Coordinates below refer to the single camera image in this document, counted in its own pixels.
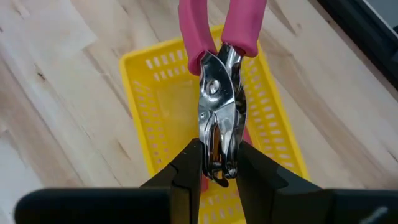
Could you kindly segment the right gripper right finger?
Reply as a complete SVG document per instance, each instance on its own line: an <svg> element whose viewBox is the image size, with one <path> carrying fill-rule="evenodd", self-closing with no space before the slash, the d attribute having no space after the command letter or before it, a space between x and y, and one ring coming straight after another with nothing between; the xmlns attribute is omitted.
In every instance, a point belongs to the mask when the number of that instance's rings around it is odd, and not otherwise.
<svg viewBox="0 0 398 224"><path fill-rule="evenodd" d="M247 223L397 224L397 191L323 189L242 142L236 179Z"/></svg>

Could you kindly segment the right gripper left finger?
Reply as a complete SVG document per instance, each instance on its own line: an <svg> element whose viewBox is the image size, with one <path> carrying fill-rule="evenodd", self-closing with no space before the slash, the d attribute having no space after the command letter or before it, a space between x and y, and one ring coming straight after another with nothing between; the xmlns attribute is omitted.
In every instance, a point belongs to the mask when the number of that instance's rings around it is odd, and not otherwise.
<svg viewBox="0 0 398 224"><path fill-rule="evenodd" d="M47 188L23 196L16 223L197 223L201 142L192 139L140 187Z"/></svg>

